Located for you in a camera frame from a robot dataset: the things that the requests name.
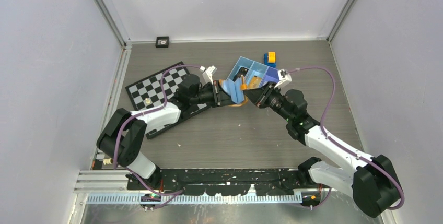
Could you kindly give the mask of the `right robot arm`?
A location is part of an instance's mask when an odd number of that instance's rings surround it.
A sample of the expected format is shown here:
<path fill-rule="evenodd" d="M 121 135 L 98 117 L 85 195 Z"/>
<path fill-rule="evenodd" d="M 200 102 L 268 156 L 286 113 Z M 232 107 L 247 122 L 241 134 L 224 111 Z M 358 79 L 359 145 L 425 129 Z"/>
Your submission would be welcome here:
<path fill-rule="evenodd" d="M 258 108 L 270 108 L 286 120 L 292 139 L 310 147 L 336 163 L 336 167 L 315 157 L 298 168 L 298 181 L 304 187 L 324 184 L 348 195 L 369 217 L 403 206 L 404 191 L 389 158 L 374 157 L 350 146 L 330 133 L 321 122 L 312 118 L 300 90 L 281 94 L 276 83 L 244 90 L 244 95 Z"/>

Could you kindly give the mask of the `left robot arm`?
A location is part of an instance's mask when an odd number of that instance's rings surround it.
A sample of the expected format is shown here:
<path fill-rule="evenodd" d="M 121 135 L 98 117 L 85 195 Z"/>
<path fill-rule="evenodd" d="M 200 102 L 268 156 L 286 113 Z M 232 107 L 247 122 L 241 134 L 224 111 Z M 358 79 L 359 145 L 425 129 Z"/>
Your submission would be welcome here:
<path fill-rule="evenodd" d="M 197 75 L 186 75 L 164 105 L 133 112 L 117 109 L 101 132 L 96 146 L 110 156 L 114 164 L 137 174 L 141 184 L 153 190 L 160 183 L 160 168 L 141 152 L 145 135 L 188 119 L 193 106 L 198 104 L 210 107 L 239 104 L 244 100 L 242 91 L 246 87 L 243 76 L 236 80 L 213 80 L 202 84 Z"/>

